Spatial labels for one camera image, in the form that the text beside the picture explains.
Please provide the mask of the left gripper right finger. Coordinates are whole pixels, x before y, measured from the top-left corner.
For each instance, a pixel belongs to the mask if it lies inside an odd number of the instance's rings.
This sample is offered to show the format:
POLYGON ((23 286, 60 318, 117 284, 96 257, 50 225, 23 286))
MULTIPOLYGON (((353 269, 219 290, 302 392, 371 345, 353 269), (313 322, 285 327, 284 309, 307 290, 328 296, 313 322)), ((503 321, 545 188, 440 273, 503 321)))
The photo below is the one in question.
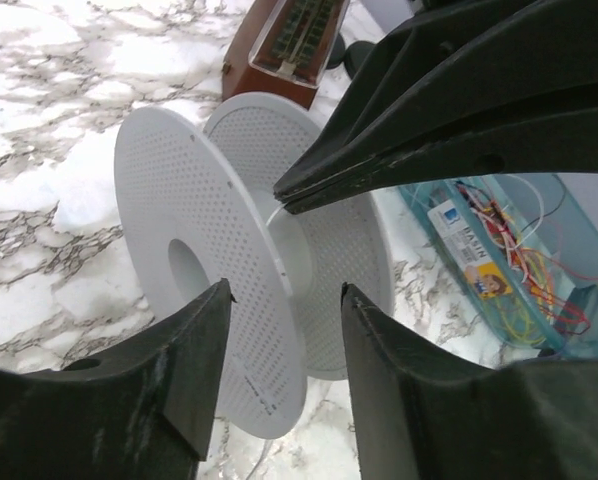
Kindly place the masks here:
POLYGON ((493 370, 431 343, 342 288, 365 479, 598 479, 598 361, 493 370))

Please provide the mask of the white perforated cable spool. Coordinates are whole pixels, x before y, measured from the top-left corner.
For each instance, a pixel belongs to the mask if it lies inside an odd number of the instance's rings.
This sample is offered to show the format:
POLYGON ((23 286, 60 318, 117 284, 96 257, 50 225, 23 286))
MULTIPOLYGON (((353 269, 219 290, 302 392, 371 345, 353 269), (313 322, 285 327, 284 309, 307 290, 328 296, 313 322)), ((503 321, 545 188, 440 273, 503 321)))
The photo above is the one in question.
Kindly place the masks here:
POLYGON ((218 411, 263 439, 295 426, 310 378, 346 378, 342 285, 394 308, 393 259, 371 195, 299 215, 274 197, 321 129, 294 102, 251 92, 221 103, 203 127, 184 107, 139 108, 115 143, 119 216, 147 301, 165 318, 228 280, 218 411))

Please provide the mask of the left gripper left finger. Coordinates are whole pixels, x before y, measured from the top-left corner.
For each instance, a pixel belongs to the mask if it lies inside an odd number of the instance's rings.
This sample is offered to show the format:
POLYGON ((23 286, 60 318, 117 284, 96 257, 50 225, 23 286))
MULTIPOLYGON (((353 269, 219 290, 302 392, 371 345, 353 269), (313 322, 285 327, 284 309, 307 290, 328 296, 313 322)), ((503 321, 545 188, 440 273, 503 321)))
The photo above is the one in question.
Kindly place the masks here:
POLYGON ((0 369, 0 479, 193 479, 206 459, 233 297, 220 280, 60 371, 0 369))

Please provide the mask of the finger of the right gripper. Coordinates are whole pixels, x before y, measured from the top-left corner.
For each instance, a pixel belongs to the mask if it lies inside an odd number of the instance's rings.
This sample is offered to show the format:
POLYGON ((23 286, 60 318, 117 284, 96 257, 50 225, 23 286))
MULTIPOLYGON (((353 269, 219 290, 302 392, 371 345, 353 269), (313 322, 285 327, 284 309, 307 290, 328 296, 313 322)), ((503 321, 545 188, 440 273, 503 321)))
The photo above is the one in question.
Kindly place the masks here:
POLYGON ((281 179, 281 202, 300 214, 373 190, 498 173, 598 173, 598 107, 463 133, 415 148, 341 154, 281 179))
POLYGON ((598 1, 453 1, 375 45, 293 166, 584 107, 598 107, 598 1))

